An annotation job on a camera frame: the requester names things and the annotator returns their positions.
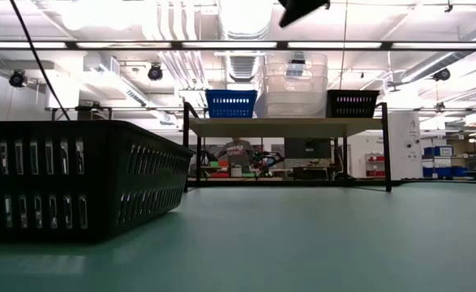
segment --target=black cable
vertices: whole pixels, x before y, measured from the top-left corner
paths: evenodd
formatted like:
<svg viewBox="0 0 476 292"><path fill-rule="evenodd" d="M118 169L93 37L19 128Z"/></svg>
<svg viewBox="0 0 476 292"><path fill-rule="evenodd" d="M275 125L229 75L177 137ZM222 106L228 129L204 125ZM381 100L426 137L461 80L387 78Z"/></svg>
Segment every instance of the black cable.
<svg viewBox="0 0 476 292"><path fill-rule="evenodd" d="M37 66L40 68L41 74L43 75L43 79L46 82L46 86L49 87L50 92L52 93L52 95L54 95L54 98L58 102L59 108L62 110L62 113L65 115L66 119L70 121L70 117L68 116L68 113L65 111L65 108L62 107L61 101L56 95L56 92L54 91L54 87L50 83L49 77L45 73L43 64L41 64L40 57L37 55L36 48L34 47L34 43L32 43L32 38L30 37L30 34L28 33L27 26L25 25L23 17L21 17L21 13L19 13L19 9L16 6L15 0L10 0L10 1L11 1L12 9L14 9L16 16L18 16L19 23L21 24L21 27L24 30L25 37L27 37L28 44L30 45L30 50L32 51L32 54L34 55L34 58L36 59Z"/></svg>

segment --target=black basket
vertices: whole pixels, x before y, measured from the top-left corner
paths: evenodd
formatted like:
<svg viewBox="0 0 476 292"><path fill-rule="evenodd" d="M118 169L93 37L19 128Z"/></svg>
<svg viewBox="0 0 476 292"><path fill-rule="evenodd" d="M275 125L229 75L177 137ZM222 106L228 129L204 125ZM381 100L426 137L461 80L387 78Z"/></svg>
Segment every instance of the black basket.
<svg viewBox="0 0 476 292"><path fill-rule="evenodd" d="M128 122L0 122L0 239L134 228L180 204L192 154Z"/></svg>
<svg viewBox="0 0 476 292"><path fill-rule="evenodd" d="M328 90L326 118L373 118L378 90Z"/></svg>

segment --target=person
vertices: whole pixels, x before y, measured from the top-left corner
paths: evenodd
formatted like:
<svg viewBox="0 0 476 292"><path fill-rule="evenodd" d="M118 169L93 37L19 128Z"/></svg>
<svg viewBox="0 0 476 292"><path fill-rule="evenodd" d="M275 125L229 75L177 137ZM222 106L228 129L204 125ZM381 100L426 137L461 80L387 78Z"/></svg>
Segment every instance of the person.
<svg viewBox="0 0 476 292"><path fill-rule="evenodd" d="M234 137L232 142L229 142L223 146L223 149L216 155L220 157L227 154L229 157L229 165L240 165L242 168L250 168L251 158L254 155L254 149L252 145L241 138Z"/></svg>

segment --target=wooden shelf top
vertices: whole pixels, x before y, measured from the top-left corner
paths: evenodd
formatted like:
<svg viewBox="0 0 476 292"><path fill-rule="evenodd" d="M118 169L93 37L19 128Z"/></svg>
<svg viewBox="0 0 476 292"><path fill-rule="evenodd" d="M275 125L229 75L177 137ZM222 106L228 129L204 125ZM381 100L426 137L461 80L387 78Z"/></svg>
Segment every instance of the wooden shelf top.
<svg viewBox="0 0 476 292"><path fill-rule="evenodd" d="M378 118L191 118L201 137L332 138L381 130Z"/></svg>

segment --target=green tabletop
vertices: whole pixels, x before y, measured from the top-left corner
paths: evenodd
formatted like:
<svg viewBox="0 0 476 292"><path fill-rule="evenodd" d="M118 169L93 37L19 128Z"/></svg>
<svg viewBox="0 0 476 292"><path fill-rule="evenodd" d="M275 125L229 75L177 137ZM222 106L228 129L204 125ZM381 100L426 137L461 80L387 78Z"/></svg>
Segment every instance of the green tabletop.
<svg viewBox="0 0 476 292"><path fill-rule="evenodd" d="M476 185L199 189L97 246L0 244L0 291L476 291Z"/></svg>

